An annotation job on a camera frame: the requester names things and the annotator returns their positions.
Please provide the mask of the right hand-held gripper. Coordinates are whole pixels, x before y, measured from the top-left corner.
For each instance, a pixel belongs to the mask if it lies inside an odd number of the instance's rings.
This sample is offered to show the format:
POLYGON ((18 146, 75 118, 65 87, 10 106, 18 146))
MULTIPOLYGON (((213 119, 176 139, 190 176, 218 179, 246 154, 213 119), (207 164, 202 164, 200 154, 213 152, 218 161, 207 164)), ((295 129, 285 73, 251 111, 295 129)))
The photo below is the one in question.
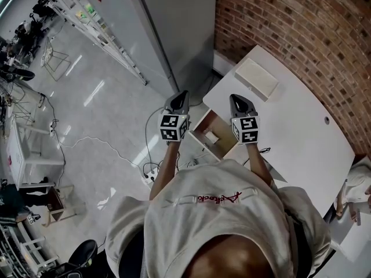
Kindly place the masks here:
POLYGON ((253 103, 238 94, 229 97, 232 132, 240 144, 257 144, 260 119, 253 103))

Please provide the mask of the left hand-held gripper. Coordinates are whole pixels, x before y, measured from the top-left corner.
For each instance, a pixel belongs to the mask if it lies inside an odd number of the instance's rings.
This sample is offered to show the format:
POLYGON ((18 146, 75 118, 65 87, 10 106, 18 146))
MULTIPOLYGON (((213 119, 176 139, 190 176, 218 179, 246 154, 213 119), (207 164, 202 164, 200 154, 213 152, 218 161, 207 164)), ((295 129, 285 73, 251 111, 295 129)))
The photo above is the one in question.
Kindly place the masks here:
POLYGON ((158 118, 161 138, 164 141, 181 141, 189 129, 190 93, 178 92, 168 98, 158 118))

